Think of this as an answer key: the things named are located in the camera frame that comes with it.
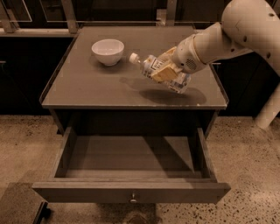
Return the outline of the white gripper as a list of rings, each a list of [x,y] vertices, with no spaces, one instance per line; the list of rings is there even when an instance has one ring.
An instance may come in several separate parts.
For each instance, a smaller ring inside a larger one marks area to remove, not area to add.
[[[167,62],[163,65],[152,67],[150,77],[157,82],[172,81],[179,76],[181,71],[187,74],[194,74],[204,69],[207,65],[200,60],[195,51],[194,37],[194,34],[189,36],[182,40],[177,47],[174,46],[159,55],[160,60]]]

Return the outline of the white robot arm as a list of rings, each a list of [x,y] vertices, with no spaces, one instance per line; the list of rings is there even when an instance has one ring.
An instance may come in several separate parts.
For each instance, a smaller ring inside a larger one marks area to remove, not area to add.
[[[247,50],[259,54],[280,75],[280,19],[265,0],[231,0],[219,23],[161,54],[164,64],[152,78],[172,81],[181,73],[197,73]]]

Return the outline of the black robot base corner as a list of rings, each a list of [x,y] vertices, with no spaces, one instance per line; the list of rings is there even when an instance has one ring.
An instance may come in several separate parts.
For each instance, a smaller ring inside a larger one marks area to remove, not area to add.
[[[40,224],[43,219],[48,219],[50,215],[51,209],[48,207],[48,203],[42,201],[32,224]]]

